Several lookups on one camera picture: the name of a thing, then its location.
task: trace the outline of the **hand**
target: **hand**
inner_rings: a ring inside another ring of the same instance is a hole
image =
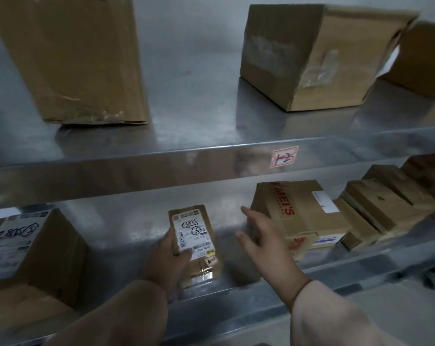
[[[142,279],[160,286],[166,296],[178,285],[192,255],[191,250],[184,250],[174,256],[173,237],[174,230],[170,228],[149,254],[141,275]]]
[[[244,206],[241,211],[255,229],[259,246],[241,231],[235,234],[238,242],[291,312],[297,295],[311,279],[298,268],[270,218]]]

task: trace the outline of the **right hand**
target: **right hand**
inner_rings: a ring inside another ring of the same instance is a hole
[[[244,206],[241,211],[256,230],[259,245],[241,231],[235,234],[238,242],[291,312],[295,298],[311,279],[298,268],[270,218]]]

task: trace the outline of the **beige sleeve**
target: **beige sleeve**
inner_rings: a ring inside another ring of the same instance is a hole
[[[154,283],[137,280],[45,346],[157,346],[167,320],[165,292]]]
[[[291,316],[292,346],[402,346],[379,330],[354,303],[312,281],[299,293]]]

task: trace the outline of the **left hand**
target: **left hand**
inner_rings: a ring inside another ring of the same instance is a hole
[[[173,238],[174,230],[170,228],[149,254],[141,275],[162,288],[166,296],[179,284],[192,255],[191,250],[184,250],[174,256]]]

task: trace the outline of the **white wall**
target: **white wall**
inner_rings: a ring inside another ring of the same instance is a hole
[[[143,52],[241,51],[250,4],[332,3],[422,11],[435,21],[435,0],[134,0]]]

